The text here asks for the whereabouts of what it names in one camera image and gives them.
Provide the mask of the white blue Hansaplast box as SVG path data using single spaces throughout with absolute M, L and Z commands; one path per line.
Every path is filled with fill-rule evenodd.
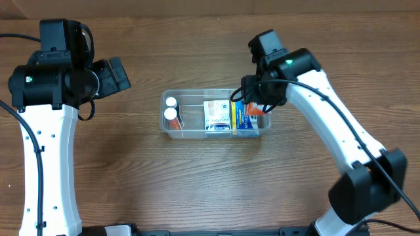
M 205 130 L 230 130 L 230 101 L 211 100 L 204 101 Z

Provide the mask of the orange tube white cap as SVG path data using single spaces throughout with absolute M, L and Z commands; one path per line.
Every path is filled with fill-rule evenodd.
M 167 108 L 163 112 L 164 118 L 169 122 L 170 127 L 173 130 L 181 130 L 182 125 L 178 116 L 178 111 L 175 108 Z

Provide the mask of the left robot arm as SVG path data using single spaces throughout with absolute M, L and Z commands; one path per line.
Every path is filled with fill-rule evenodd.
M 90 29 L 67 19 L 42 20 L 41 48 L 9 78 L 7 111 L 24 144 L 21 235 L 134 235 L 132 224 L 85 227 L 74 187 L 74 136 L 79 108 L 128 89 L 121 60 L 95 60 Z

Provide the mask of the blue yellow VapoDrops box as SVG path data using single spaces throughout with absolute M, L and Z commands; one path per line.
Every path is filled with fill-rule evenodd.
M 264 128 L 264 115 L 248 116 L 245 114 L 245 105 L 243 102 L 231 102 L 231 112 L 232 112 L 232 128 L 236 130 L 245 130 L 253 129 L 257 130 L 259 128 Z

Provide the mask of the red white small box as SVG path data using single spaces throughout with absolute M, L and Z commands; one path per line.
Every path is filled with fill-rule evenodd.
M 251 102 L 249 104 L 245 105 L 245 114 L 248 116 L 256 115 L 265 115 L 265 112 L 263 111 L 264 105 L 257 104 L 255 102 Z

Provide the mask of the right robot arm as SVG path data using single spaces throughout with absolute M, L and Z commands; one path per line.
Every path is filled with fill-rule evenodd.
M 307 235 L 357 235 L 375 214 L 398 202 L 407 159 L 388 151 L 353 117 L 333 90 L 326 72 L 305 48 L 289 52 L 272 29 L 248 43 L 256 73 L 241 80 L 239 101 L 268 113 L 293 104 L 318 133 L 341 177 L 329 190 L 331 208 Z

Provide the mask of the dark bottle white cap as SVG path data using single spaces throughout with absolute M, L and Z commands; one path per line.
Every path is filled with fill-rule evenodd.
M 182 123 L 182 117 L 181 117 L 181 112 L 180 112 L 180 106 L 177 102 L 177 99 L 173 96 L 169 96 L 166 98 L 165 100 L 165 104 L 168 108 L 174 108 L 177 111 L 177 117 L 180 121 L 180 123 Z

